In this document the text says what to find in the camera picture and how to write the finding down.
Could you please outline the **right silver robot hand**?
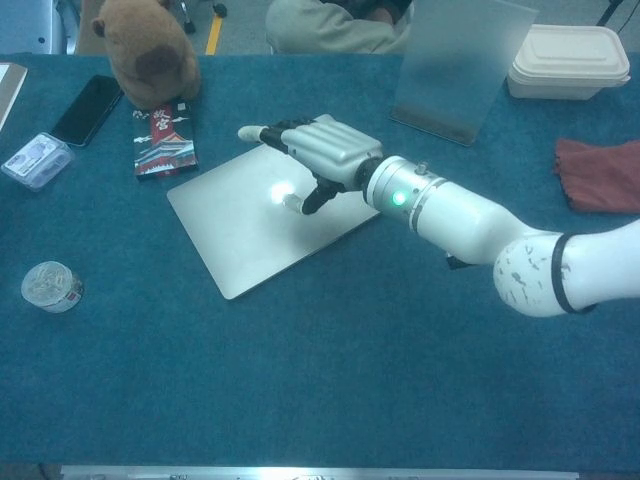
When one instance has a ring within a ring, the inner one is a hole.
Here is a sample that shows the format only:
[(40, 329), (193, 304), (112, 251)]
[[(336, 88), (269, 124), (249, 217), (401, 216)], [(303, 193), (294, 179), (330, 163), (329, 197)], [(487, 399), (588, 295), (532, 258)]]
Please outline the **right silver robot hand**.
[(311, 172), (316, 187), (301, 203), (304, 215), (316, 213), (339, 193), (365, 193), (383, 160), (380, 141), (328, 114), (266, 126), (245, 125), (237, 135), (287, 154)]

